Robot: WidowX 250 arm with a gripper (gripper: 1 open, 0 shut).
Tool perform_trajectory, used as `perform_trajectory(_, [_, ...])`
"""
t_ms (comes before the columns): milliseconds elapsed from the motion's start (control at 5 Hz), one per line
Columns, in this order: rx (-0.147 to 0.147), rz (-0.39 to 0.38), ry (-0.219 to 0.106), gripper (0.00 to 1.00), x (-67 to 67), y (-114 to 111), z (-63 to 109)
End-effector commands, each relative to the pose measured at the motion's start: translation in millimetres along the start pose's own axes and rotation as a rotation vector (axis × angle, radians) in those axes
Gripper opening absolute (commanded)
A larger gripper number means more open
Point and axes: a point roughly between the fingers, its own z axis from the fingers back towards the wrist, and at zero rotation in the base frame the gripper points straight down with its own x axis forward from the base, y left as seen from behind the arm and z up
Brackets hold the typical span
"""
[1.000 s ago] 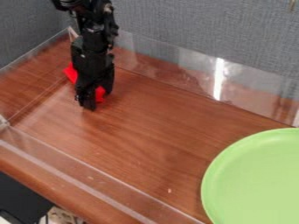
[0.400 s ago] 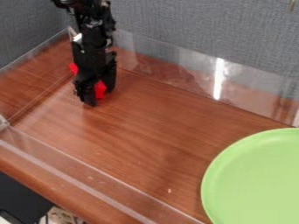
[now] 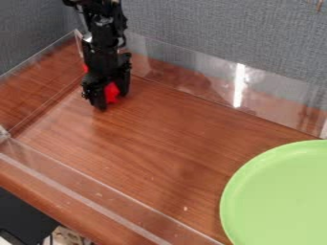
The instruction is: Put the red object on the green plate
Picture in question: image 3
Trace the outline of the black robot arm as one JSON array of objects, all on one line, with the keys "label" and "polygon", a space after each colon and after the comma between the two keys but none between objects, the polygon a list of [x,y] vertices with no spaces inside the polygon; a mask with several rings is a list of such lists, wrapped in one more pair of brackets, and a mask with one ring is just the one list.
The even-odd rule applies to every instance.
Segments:
[{"label": "black robot arm", "polygon": [[121,52],[127,46],[129,18],[122,0],[62,0],[83,16],[87,33],[81,46],[86,75],[82,96],[105,111],[131,88],[133,54]]}]

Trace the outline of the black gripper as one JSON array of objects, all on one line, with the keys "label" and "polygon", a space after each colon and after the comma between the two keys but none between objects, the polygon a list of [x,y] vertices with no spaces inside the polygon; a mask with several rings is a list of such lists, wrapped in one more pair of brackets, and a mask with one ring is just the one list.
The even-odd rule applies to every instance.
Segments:
[{"label": "black gripper", "polygon": [[[119,41],[106,43],[93,35],[81,41],[85,64],[101,75],[117,73],[117,86],[121,96],[126,97],[131,88],[133,54],[119,52]],[[90,90],[89,100],[91,105],[101,110],[107,109],[106,95],[103,87]]]}]

